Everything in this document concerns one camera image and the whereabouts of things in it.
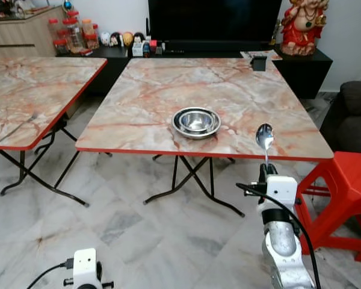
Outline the small steel bowl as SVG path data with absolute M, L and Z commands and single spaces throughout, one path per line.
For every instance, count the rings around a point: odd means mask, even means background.
M 179 124 L 183 131 L 189 133 L 203 133 L 211 131 L 215 124 L 214 116 L 202 110 L 189 110 L 180 114 Z

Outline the marble-print folding table with fork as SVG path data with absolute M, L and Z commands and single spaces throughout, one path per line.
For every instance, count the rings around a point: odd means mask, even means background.
M 54 56 L 0 57 L 0 138 L 27 120 L 11 137 L 0 143 L 0 155 L 19 170 L 21 184 L 27 177 L 56 194 L 84 207 L 80 198 L 51 185 L 32 171 L 65 130 L 63 116 L 106 64 L 105 58 Z

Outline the short red-lid clear jar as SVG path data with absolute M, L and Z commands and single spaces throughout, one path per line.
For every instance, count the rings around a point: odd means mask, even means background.
M 56 55 L 66 55 L 70 53 L 66 39 L 54 40 L 53 45 Z

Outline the steel fork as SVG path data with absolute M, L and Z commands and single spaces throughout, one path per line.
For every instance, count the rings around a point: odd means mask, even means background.
M 31 123 L 32 121 L 34 121 L 36 118 L 38 118 L 38 116 L 39 116 L 38 112 L 32 113 L 32 115 L 27 120 L 23 121 L 23 123 L 18 124 L 18 126 L 12 129 L 9 133 L 7 133 L 7 135 L 0 138 L 0 143 L 4 141 L 6 138 L 11 137 L 11 135 L 13 135 L 16 131 L 18 131 L 24 124 Z

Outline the red laughing Buddha statue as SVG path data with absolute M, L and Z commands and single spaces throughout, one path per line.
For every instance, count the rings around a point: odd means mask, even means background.
M 327 23 L 324 11 L 329 0 L 289 0 L 291 8 L 282 20 L 282 54 L 308 56 L 316 50 L 315 39 L 321 38 Z

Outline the small black box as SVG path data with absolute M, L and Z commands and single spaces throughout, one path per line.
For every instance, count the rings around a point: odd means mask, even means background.
M 250 58 L 250 68 L 256 72 L 264 72 L 267 69 L 268 56 L 252 56 Z

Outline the black flat television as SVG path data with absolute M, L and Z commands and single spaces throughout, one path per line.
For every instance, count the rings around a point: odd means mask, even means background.
M 154 39 L 269 42 L 282 0 L 148 0 Z

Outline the steel spoon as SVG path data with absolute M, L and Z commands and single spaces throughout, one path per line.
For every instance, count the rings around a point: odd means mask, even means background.
M 258 146 L 263 149 L 265 154 L 265 165 L 270 165 L 269 161 L 269 149 L 271 149 L 274 143 L 273 127 L 268 123 L 263 123 L 258 127 L 256 131 L 256 142 Z

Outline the dark brown sofa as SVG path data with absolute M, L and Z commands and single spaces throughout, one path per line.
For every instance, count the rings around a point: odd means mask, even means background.
M 319 131 L 332 151 L 361 152 L 361 81 L 341 85 Z

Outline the large steel bowl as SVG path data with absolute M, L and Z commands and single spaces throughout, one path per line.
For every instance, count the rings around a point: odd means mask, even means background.
M 203 132 L 203 133 L 189 133 L 183 131 L 183 129 L 181 129 L 181 126 L 179 124 L 178 118 L 182 113 L 188 112 L 189 110 L 202 110 L 211 113 L 215 118 L 215 124 L 212 127 L 211 131 Z M 213 110 L 209 110 L 208 108 L 188 107 L 188 108 L 181 108 L 181 110 L 178 110 L 177 113 L 173 115 L 171 123 L 172 126 L 175 128 L 175 130 L 178 133 L 180 133 L 180 135 L 182 135 L 183 137 L 191 138 L 192 140 L 203 140 L 203 138 L 210 138 L 213 137 L 213 135 L 216 135 L 216 133 L 221 127 L 221 118 L 218 113 L 214 112 Z

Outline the light wooden sideboard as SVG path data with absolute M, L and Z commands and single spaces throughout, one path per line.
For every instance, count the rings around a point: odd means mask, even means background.
M 0 56 L 55 56 L 48 20 L 62 19 L 57 6 L 21 20 L 0 20 Z

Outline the black low television cabinet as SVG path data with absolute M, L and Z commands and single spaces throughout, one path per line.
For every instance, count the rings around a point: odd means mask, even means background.
M 312 56 L 287 56 L 279 52 L 280 60 L 273 63 L 299 99 L 313 99 L 317 96 L 333 60 L 323 52 Z M 106 58 L 106 64 L 95 79 L 84 90 L 86 96 L 106 96 L 131 58 L 135 58 L 128 48 L 104 47 L 89 52 L 85 57 Z M 151 58 L 241 58 L 240 52 L 171 52 L 151 55 Z

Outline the red-lid jar with orange contents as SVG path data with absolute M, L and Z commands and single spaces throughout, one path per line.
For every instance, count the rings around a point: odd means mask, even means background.
M 98 49 L 100 47 L 100 38 L 96 31 L 96 24 L 93 24 L 91 19 L 83 19 L 82 24 L 82 38 L 84 38 L 87 49 Z

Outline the tall red-lid clear jar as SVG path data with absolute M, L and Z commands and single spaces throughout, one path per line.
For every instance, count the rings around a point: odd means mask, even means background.
M 76 17 L 67 17 L 63 19 L 63 25 L 65 26 L 67 33 L 67 46 L 71 53 L 79 54 L 86 46 L 84 39 L 82 38 L 81 25 Z

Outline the marble-print folding table with bowls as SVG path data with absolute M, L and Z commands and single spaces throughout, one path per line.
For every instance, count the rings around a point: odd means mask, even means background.
M 208 108 L 221 129 L 206 140 L 190 140 L 172 127 L 173 115 L 188 107 Z M 77 138 L 77 151 L 175 156 L 188 171 L 170 192 L 194 179 L 215 200 L 214 187 L 198 176 L 215 158 L 255 158 L 261 124 L 275 140 L 271 160 L 322 163 L 333 152 L 273 61 L 255 71 L 244 58 L 134 58 Z

